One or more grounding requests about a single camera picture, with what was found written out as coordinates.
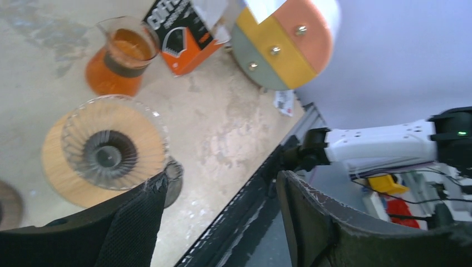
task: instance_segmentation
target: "stained surface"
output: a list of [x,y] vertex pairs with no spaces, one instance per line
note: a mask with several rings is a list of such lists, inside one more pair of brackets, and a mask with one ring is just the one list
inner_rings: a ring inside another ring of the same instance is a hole
[[[0,2],[0,177],[24,199],[22,226],[82,210],[47,183],[42,144],[57,120],[95,97],[84,79],[104,43],[94,24],[141,18],[152,3]],[[294,117],[280,115],[273,97],[259,94],[223,51],[177,78],[160,57],[146,70],[136,98],[162,115],[170,153],[185,169],[182,193],[164,211],[152,266],[173,266],[300,118],[299,105]]]
[[[281,151],[296,146],[308,129],[326,125],[316,106],[306,108],[304,116],[281,145],[266,158],[234,199],[189,248],[178,267],[291,265],[279,201],[267,182],[272,181],[281,169]],[[307,181],[312,177],[304,171],[298,172],[298,175]],[[319,178],[318,182],[335,179],[329,175]]]

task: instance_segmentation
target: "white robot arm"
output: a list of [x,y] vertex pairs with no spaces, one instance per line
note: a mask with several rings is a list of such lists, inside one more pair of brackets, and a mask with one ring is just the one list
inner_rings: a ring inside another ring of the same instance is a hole
[[350,174],[427,164],[436,160],[434,123],[426,120],[401,125],[331,130],[324,149],[330,162],[345,161]]
[[[428,120],[401,125],[356,130],[311,129],[301,145],[284,152],[283,160],[289,170],[307,171],[317,165],[343,161],[352,178],[441,163],[470,178],[472,107],[447,110]],[[444,179],[450,196],[462,198],[460,187]],[[463,203],[455,206],[468,209]]]

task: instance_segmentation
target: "orange panel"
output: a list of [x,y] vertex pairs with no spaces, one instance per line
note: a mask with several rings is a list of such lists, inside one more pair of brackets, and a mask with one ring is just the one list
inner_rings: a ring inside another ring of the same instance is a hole
[[[328,25],[312,0],[287,0],[273,16],[289,35],[316,73],[328,65],[333,40]],[[298,35],[298,27],[306,31]]]

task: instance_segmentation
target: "yellow object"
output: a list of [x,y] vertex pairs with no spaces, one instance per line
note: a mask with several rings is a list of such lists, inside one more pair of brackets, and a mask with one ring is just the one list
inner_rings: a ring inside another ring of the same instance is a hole
[[389,195],[402,194],[410,190],[406,186],[402,186],[395,183],[394,178],[390,174],[377,177],[369,177],[368,181],[372,189],[378,192],[387,193]]
[[273,16],[257,24],[245,8],[236,23],[288,88],[296,89],[316,77],[304,55]]

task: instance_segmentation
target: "black band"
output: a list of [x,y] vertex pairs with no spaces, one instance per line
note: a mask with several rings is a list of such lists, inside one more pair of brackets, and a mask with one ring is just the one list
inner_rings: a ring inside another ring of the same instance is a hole
[[146,68],[148,67],[147,65],[142,67],[142,68],[128,68],[125,67],[118,62],[116,62],[110,55],[110,53],[107,51],[104,56],[104,63],[105,66],[110,69],[110,71],[120,75],[121,77],[126,77],[126,78],[136,78],[141,76]]

